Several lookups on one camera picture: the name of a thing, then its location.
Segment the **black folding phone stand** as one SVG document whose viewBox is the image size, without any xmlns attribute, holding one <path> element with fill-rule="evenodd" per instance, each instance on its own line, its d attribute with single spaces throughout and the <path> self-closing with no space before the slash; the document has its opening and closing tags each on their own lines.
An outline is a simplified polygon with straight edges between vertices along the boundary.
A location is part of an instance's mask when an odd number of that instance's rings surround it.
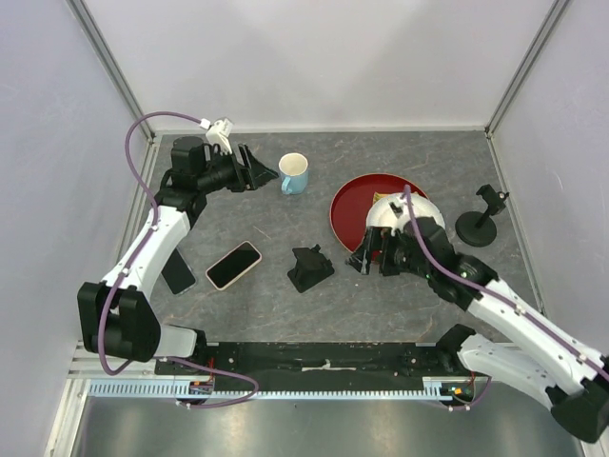
<svg viewBox="0 0 609 457">
<path fill-rule="evenodd" d="M 299 293 L 306 292 L 335 273 L 332 262 L 321 253 L 319 244 L 313 248 L 293 248 L 292 253 L 296 264 L 286 275 Z"/>
</svg>

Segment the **phone with beige case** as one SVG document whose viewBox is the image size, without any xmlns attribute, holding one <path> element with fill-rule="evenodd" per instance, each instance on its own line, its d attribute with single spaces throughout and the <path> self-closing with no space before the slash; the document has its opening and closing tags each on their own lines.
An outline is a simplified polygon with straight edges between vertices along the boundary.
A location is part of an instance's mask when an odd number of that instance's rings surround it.
<svg viewBox="0 0 609 457">
<path fill-rule="evenodd" d="M 206 278 L 222 291 L 243 277 L 262 261 L 262 254 L 250 242 L 243 241 L 206 270 Z"/>
</svg>

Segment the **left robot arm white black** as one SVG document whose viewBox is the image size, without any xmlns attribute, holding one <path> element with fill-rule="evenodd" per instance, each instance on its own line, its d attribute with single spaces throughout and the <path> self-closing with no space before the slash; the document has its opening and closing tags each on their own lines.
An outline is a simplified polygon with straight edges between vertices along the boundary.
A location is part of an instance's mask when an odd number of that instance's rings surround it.
<svg viewBox="0 0 609 457">
<path fill-rule="evenodd" d="M 133 362 L 175 356 L 188 374 L 206 369 L 208 351 L 191 328 L 165 326 L 150 305 L 159 277 L 176 282 L 188 270 L 177 247 L 196 224 L 210 193 L 256 190 L 278 178 L 241 144 L 234 154 L 197 136 L 177 138 L 153 206 L 118 264 L 98 283 L 77 293 L 84 347 L 91 353 Z"/>
</svg>

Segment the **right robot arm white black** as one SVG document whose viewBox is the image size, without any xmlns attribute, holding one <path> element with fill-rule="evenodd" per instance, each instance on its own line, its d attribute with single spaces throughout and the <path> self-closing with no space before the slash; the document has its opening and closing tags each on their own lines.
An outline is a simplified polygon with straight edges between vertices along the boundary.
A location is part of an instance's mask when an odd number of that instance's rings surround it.
<svg viewBox="0 0 609 457">
<path fill-rule="evenodd" d="M 367 274 L 409 273 L 426 280 L 444 301 L 484 321 L 519 352 L 501 355 L 473 330 L 436 350 L 438 368 L 489 375 L 531 396 L 579 440 L 594 444 L 608 427 L 608 357 L 540 314 L 480 259 L 456 251 L 432 217 L 367 218 L 361 243 L 348 259 Z"/>
</svg>

